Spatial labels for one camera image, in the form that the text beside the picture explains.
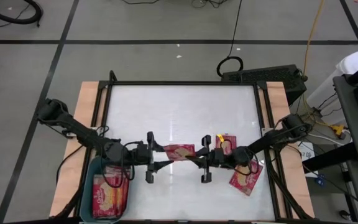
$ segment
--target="wooden table edge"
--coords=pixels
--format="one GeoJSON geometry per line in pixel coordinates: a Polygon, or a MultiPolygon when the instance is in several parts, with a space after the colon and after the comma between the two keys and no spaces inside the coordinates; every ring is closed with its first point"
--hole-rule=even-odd
{"type": "MultiPolygon", "coordinates": [[[[74,118],[88,127],[90,127],[91,124],[93,109],[96,102],[96,93],[98,91],[98,84],[99,82],[83,82],[81,85],[80,94],[78,95],[74,118]]],[[[267,86],[273,113],[273,119],[274,121],[277,121],[290,113],[287,98],[285,95],[285,90],[283,87],[283,83],[281,82],[268,82],[267,86]]],[[[101,99],[101,106],[99,109],[99,116],[97,122],[98,125],[101,122],[101,111],[104,108],[105,97],[106,95],[104,93],[101,99]]],[[[267,112],[264,105],[263,93],[260,94],[260,100],[264,122],[268,126],[267,112]]],[[[76,139],[68,140],[64,157],[69,155],[79,146],[80,144],[77,142],[76,139]]],[[[299,153],[295,152],[295,150],[291,149],[290,147],[286,147],[281,152],[281,157],[283,161],[283,169],[288,190],[291,192],[295,200],[305,210],[305,212],[313,217],[314,211],[311,204],[310,194],[306,183],[306,177],[303,173],[302,161],[299,157],[299,153]]],[[[60,171],[60,175],[62,176],[62,178],[59,179],[56,186],[52,207],[50,209],[50,216],[56,215],[61,212],[61,210],[63,210],[64,206],[68,203],[68,201],[72,198],[73,194],[76,192],[80,182],[81,168],[83,165],[84,158],[85,150],[79,151],[75,155],[73,155],[72,158],[68,159],[64,166],[62,166],[60,171]]],[[[285,217],[282,193],[278,188],[276,192],[278,197],[280,216],[285,217]]]]}

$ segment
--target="cable coil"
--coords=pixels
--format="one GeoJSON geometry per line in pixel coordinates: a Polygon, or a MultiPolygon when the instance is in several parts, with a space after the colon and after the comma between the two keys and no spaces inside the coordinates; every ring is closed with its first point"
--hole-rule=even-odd
{"type": "Polygon", "coordinates": [[[33,0],[24,0],[24,1],[29,3],[35,9],[35,14],[32,17],[30,17],[28,19],[14,19],[14,18],[0,14],[0,20],[10,22],[13,24],[22,24],[22,25],[31,24],[31,23],[38,22],[39,20],[41,20],[41,17],[42,17],[41,7],[33,0]]]}

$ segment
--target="black cable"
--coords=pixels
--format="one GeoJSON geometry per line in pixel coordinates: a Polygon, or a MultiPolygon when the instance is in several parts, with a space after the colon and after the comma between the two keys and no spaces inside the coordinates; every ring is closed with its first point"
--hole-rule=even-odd
{"type": "Polygon", "coordinates": [[[344,192],[345,194],[347,194],[348,196],[350,196],[351,198],[353,198],[354,200],[358,201],[358,198],[353,196],[352,194],[350,194],[349,192],[346,192],[344,189],[342,189],[340,186],[336,185],[333,181],[325,178],[322,175],[318,175],[317,173],[311,171],[309,168],[307,168],[304,164],[302,164],[303,167],[308,170],[309,172],[313,173],[314,175],[317,175],[318,177],[321,177],[322,179],[326,180],[327,182],[329,182],[330,184],[332,184],[333,186],[335,186],[337,189],[339,189],[341,192],[344,192]]]}
{"type": "MultiPolygon", "coordinates": [[[[125,145],[123,145],[122,147],[122,151],[124,151],[125,147],[130,145],[130,144],[138,144],[139,141],[134,141],[134,142],[129,142],[125,145]]],[[[104,181],[112,188],[119,188],[121,187],[122,183],[124,182],[124,175],[125,177],[128,179],[128,180],[133,180],[135,178],[135,174],[133,173],[133,176],[132,176],[132,179],[130,179],[128,176],[127,176],[127,173],[126,173],[126,170],[125,167],[124,167],[124,153],[121,153],[121,179],[120,179],[120,183],[118,185],[112,185],[110,184],[110,182],[108,181],[108,179],[106,178],[106,175],[104,173],[104,167],[103,167],[103,155],[101,155],[100,157],[100,169],[101,169],[101,173],[102,173],[102,176],[103,176],[103,179],[104,181]]]]}
{"type": "Polygon", "coordinates": [[[289,145],[289,144],[287,144],[286,146],[289,146],[289,147],[291,147],[292,149],[296,150],[296,151],[299,153],[299,156],[301,157],[301,160],[302,160],[302,153],[299,151],[299,149],[297,149],[297,148],[295,148],[295,147],[293,147],[293,146],[291,146],[291,145],[289,145]]]}
{"type": "Polygon", "coordinates": [[[212,7],[214,7],[215,9],[221,7],[221,4],[225,3],[227,0],[222,0],[221,2],[216,2],[216,1],[212,1],[212,0],[206,0],[209,3],[211,3],[212,7]]]}
{"type": "Polygon", "coordinates": [[[339,110],[341,110],[341,109],[342,109],[342,106],[341,106],[339,109],[332,110],[332,111],[331,111],[331,112],[329,112],[328,114],[321,115],[321,117],[331,115],[333,112],[335,112],[335,111],[339,111],[339,110]]]}
{"type": "Polygon", "coordinates": [[[13,23],[13,24],[31,24],[33,22],[39,22],[39,20],[41,20],[42,12],[43,12],[43,10],[41,9],[40,5],[37,4],[33,0],[24,0],[24,1],[29,3],[29,5],[31,5],[35,9],[35,14],[32,17],[30,17],[28,19],[18,19],[19,17],[10,18],[10,17],[7,17],[7,16],[4,16],[4,15],[0,14],[0,20],[3,20],[5,22],[9,22],[9,23],[13,23]]]}
{"type": "Polygon", "coordinates": [[[154,3],[158,2],[159,0],[154,0],[151,2],[127,2],[125,0],[121,0],[121,1],[125,2],[126,4],[154,4],[154,3]]]}
{"type": "Polygon", "coordinates": [[[299,111],[299,105],[300,105],[300,103],[301,103],[301,98],[302,98],[302,96],[299,97],[298,106],[296,107],[296,114],[297,114],[298,111],[299,111]]]}
{"type": "Polygon", "coordinates": [[[237,11],[237,18],[236,18],[236,24],[234,26],[234,33],[233,33],[233,38],[231,40],[231,46],[230,46],[230,52],[229,55],[223,59],[218,66],[216,67],[216,73],[220,76],[223,77],[222,73],[221,73],[221,66],[223,65],[224,62],[227,62],[228,60],[234,59],[237,60],[240,63],[240,68],[239,71],[241,71],[244,68],[244,62],[242,61],[242,59],[240,57],[237,56],[230,56],[231,52],[233,50],[233,45],[234,45],[234,38],[236,37],[236,32],[237,32],[237,24],[239,22],[239,16],[240,16],[240,10],[241,10],[241,4],[242,4],[242,0],[240,0],[240,5],[239,5],[239,9],[237,11]]]}
{"type": "Polygon", "coordinates": [[[56,184],[59,180],[59,175],[60,175],[60,169],[62,168],[62,165],[66,162],[66,160],[68,158],[70,158],[72,155],[74,155],[76,152],[78,152],[81,148],[83,147],[83,145],[81,145],[80,147],[78,147],[77,149],[75,149],[72,153],[70,153],[58,166],[57,171],[56,171],[56,184]]]}
{"type": "Polygon", "coordinates": [[[216,1],[212,1],[212,0],[192,0],[191,1],[191,6],[193,6],[193,8],[195,8],[195,9],[199,9],[199,8],[204,7],[206,5],[206,3],[209,2],[212,5],[212,7],[217,9],[217,8],[221,7],[221,4],[225,3],[226,1],[227,0],[222,0],[220,2],[216,2],[216,1]],[[195,1],[199,1],[201,3],[200,6],[195,6],[194,5],[195,1]]]}
{"type": "Polygon", "coordinates": [[[228,55],[227,57],[230,57],[231,52],[232,52],[232,50],[233,50],[234,38],[236,37],[237,24],[238,24],[238,22],[239,22],[239,17],[240,17],[241,4],[242,4],[242,0],[240,0],[239,9],[238,9],[238,11],[237,11],[236,24],[234,25],[234,32],[233,32],[233,38],[231,39],[230,52],[229,52],[229,55],[228,55]]]}
{"type": "MultiPolygon", "coordinates": [[[[30,7],[30,4],[28,4],[27,7],[25,7],[23,10],[21,10],[19,15],[15,19],[18,19],[23,14],[23,12],[25,12],[29,7],[30,7]]],[[[6,27],[11,24],[12,24],[11,22],[8,22],[7,24],[0,25],[0,27],[6,27]]]]}
{"type": "MultiPolygon", "coordinates": [[[[65,136],[64,134],[62,134],[61,132],[57,131],[56,129],[54,129],[53,127],[51,127],[50,125],[47,124],[48,127],[52,128],[54,131],[56,131],[57,133],[65,136]]],[[[96,131],[98,131],[99,128],[103,128],[103,132],[101,132],[99,134],[99,136],[102,136],[104,135],[106,132],[108,132],[110,130],[110,127],[107,126],[107,125],[104,125],[104,126],[100,126],[96,129],[96,131]]],[[[74,155],[76,152],[78,152],[84,145],[81,145],[80,147],[78,147],[78,149],[75,149],[72,153],[70,153],[66,158],[64,158],[64,160],[59,164],[58,168],[57,168],[57,171],[56,171],[56,184],[59,180],[59,175],[60,175],[60,169],[62,168],[62,165],[66,162],[66,160],[68,158],[70,158],[72,155],[74,155]]]]}
{"type": "Polygon", "coordinates": [[[329,99],[331,99],[332,97],[334,97],[337,93],[335,92],[333,95],[331,95],[330,97],[328,97],[327,99],[325,99],[318,107],[317,109],[320,109],[321,106],[323,106],[325,104],[325,102],[327,102],[329,99]]]}

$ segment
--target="yellow cable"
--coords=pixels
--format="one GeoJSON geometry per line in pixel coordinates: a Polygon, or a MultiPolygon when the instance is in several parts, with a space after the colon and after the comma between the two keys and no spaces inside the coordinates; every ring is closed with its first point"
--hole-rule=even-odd
{"type": "MultiPolygon", "coordinates": [[[[308,44],[306,45],[306,52],[305,52],[305,61],[303,63],[303,76],[306,75],[306,68],[307,68],[307,64],[308,64],[308,52],[309,52],[309,46],[310,46],[310,42],[311,42],[311,38],[313,37],[313,34],[314,34],[314,29],[316,28],[316,24],[317,24],[317,21],[318,21],[318,18],[321,14],[321,11],[323,9],[323,5],[324,5],[324,0],[321,0],[320,1],[320,5],[318,7],[318,11],[317,11],[317,14],[316,14],[316,17],[314,18],[314,21],[313,21],[313,26],[311,27],[311,31],[310,31],[310,35],[309,35],[309,39],[308,39],[308,44]]],[[[308,106],[306,105],[306,100],[305,100],[305,97],[302,95],[302,98],[303,98],[303,104],[305,105],[305,109],[307,111],[307,113],[309,114],[309,117],[313,117],[314,121],[317,123],[317,124],[321,124],[321,125],[325,125],[325,126],[329,126],[329,124],[326,124],[326,123],[321,123],[319,121],[316,121],[316,118],[310,114],[310,111],[308,109],[308,106]]]]}

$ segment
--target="white object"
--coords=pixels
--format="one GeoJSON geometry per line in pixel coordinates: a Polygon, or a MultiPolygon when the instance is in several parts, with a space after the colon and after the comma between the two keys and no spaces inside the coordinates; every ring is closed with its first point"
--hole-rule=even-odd
{"type": "MultiPolygon", "coordinates": [[[[160,145],[194,144],[217,134],[236,135],[238,146],[261,137],[252,86],[114,86],[107,125],[109,138],[146,141],[153,131],[160,145]]],[[[257,154],[264,160],[263,152],[257,154]]],[[[163,152],[155,161],[167,160],[163,152]]],[[[212,182],[190,161],[174,162],[145,181],[145,166],[135,168],[123,220],[274,220],[266,167],[250,196],[232,187],[233,170],[211,168],[212,182]]]]}
{"type": "MultiPolygon", "coordinates": [[[[302,161],[311,159],[314,157],[314,148],[313,148],[313,144],[311,142],[302,142],[302,144],[300,144],[300,142],[296,142],[298,146],[299,151],[302,154],[302,161]]],[[[310,172],[305,174],[305,176],[307,177],[317,177],[317,175],[310,172]]]]}
{"type": "Polygon", "coordinates": [[[310,133],[309,133],[309,135],[310,135],[310,136],[313,136],[313,137],[316,137],[316,138],[325,139],[325,140],[327,140],[327,141],[330,141],[330,142],[333,142],[333,143],[338,144],[338,145],[340,145],[340,146],[343,146],[342,143],[339,143],[339,142],[337,142],[337,141],[335,141],[335,140],[332,140],[332,139],[327,138],[327,137],[324,137],[324,136],[318,136],[318,135],[310,134],[310,133]]]}
{"type": "MultiPolygon", "coordinates": [[[[358,71],[358,52],[345,57],[336,65],[335,71],[308,97],[309,106],[317,108],[325,99],[335,93],[333,78],[343,74],[353,75],[358,71]]],[[[333,110],[341,108],[337,96],[332,97],[322,107],[321,114],[329,114],[333,110]]],[[[342,110],[334,111],[328,116],[323,116],[322,120],[328,124],[346,124],[342,110]]]]}

